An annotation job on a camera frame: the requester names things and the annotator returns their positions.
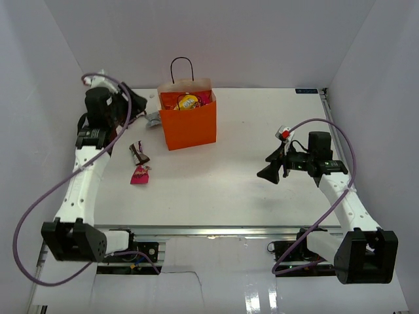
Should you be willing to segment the silver clear snack packet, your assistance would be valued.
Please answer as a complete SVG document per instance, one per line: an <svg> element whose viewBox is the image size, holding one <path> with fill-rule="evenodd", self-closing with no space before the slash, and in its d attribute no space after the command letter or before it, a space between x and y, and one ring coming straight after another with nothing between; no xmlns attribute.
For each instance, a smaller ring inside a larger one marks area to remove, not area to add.
<svg viewBox="0 0 419 314"><path fill-rule="evenodd" d="M145 118L147 120L147 123L146 123L147 129L151 129L153 127L157 127L162 124L160 113L158 111L146 114Z"/></svg>

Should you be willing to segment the large red chips bag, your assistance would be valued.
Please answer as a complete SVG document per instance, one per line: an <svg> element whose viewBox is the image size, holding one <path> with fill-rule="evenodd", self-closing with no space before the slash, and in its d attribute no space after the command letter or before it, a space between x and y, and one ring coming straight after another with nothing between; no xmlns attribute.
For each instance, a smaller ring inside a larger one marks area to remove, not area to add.
<svg viewBox="0 0 419 314"><path fill-rule="evenodd" d="M178 106L179 92L162 92L160 94L161 107L164 110L174 110Z"/></svg>

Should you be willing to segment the dark brown snack bar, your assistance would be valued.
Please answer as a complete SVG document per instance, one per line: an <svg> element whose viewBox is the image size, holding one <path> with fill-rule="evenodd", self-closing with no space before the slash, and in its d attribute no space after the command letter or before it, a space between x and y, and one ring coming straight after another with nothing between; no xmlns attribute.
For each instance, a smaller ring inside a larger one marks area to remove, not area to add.
<svg viewBox="0 0 419 314"><path fill-rule="evenodd" d="M129 149L136 166L142 166L150 161L150 158L143 152L141 141L131 144Z"/></svg>

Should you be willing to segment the yellow snack packet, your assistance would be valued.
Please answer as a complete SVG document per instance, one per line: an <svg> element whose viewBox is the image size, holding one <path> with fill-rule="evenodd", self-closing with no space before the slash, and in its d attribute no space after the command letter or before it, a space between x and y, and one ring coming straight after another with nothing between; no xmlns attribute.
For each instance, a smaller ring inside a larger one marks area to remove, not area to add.
<svg viewBox="0 0 419 314"><path fill-rule="evenodd" d="M200 96L184 94L184 95L178 96L177 104L175 105L174 110L177 110L177 111L191 110L191 109L201 107L202 104L203 102Z"/></svg>

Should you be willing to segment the pink snack packet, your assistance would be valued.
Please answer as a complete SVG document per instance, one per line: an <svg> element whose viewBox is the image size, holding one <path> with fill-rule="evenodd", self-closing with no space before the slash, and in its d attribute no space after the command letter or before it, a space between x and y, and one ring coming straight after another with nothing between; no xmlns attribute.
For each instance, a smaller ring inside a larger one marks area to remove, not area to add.
<svg viewBox="0 0 419 314"><path fill-rule="evenodd" d="M151 168L147 165L138 165L131 177L131 185L143 185L149 182L149 171Z"/></svg>

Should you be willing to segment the crimson snack packet with battery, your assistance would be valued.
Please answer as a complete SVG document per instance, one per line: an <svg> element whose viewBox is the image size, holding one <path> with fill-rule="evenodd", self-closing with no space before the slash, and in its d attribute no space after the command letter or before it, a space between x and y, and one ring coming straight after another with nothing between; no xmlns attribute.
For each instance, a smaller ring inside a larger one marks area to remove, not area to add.
<svg viewBox="0 0 419 314"><path fill-rule="evenodd" d="M212 92L209 91L202 91L195 93L196 98L198 99L198 103L200 107L203 107L212 102Z"/></svg>

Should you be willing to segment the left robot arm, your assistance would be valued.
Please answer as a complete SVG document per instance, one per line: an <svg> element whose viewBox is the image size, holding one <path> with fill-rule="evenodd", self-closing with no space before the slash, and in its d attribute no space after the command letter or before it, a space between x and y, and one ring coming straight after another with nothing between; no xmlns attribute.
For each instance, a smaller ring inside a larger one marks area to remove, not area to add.
<svg viewBox="0 0 419 314"><path fill-rule="evenodd" d="M41 235L58 261L102 262L115 252L125 261L138 254L138 244L128 230L101 232L94 226L96 195L111 159L111 141L117 128L130 123L146 109L147 100L122 82L115 92L100 86L86 91L86 112L77 125L75 166L62 205Z"/></svg>

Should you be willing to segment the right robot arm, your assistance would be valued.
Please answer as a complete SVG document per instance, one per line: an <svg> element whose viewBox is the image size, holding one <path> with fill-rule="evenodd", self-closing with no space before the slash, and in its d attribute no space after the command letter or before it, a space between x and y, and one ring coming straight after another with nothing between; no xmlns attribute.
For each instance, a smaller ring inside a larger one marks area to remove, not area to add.
<svg viewBox="0 0 419 314"><path fill-rule="evenodd" d="M308 147L298 152L294 148L294 133L280 128L276 137L281 145L266 158L268 165L257 173L259 178L278 184L283 171L303 171L313 178L328 199L342 229L343 238L331 235L319 223L302 228L296 241L281 251L280 264L295 253L305 261L317 256L329 262L342 284L388 284L392 281L398 249L393 231L384 230L370 216L350 185L350 174L340 160L333 159L331 135L324 131L308 134Z"/></svg>

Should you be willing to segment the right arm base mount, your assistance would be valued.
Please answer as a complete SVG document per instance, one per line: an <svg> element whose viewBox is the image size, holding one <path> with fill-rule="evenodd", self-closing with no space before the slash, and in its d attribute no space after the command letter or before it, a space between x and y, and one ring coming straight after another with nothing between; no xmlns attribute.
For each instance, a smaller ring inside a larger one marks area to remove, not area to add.
<svg viewBox="0 0 419 314"><path fill-rule="evenodd" d="M294 242L294 240L289 239L271 241L266 246L266 250L273 255L274 261L277 262L280 256L288 250ZM303 241L293 249L276 268L276 272L284 270L289 270L289 272L276 274L276 277L334 277L335 270L328 262L321 262L315 266L291 271L293 268L297 268L300 265L317 262L319 260L321 260L321 256L309 251L306 248L306 243Z"/></svg>

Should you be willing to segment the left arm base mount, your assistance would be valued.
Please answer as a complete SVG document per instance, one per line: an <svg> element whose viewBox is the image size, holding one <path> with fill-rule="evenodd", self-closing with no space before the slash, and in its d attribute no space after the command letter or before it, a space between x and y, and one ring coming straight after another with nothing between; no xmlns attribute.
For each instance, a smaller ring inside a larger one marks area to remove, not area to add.
<svg viewBox="0 0 419 314"><path fill-rule="evenodd" d="M130 236L128 240L128 248L123 252L141 252L148 256L151 262L158 261L159 243L155 241L137 241L134 236ZM147 262L147 259L141 254L124 254L124 255L109 255L105 257L102 263L132 263L139 264Z"/></svg>

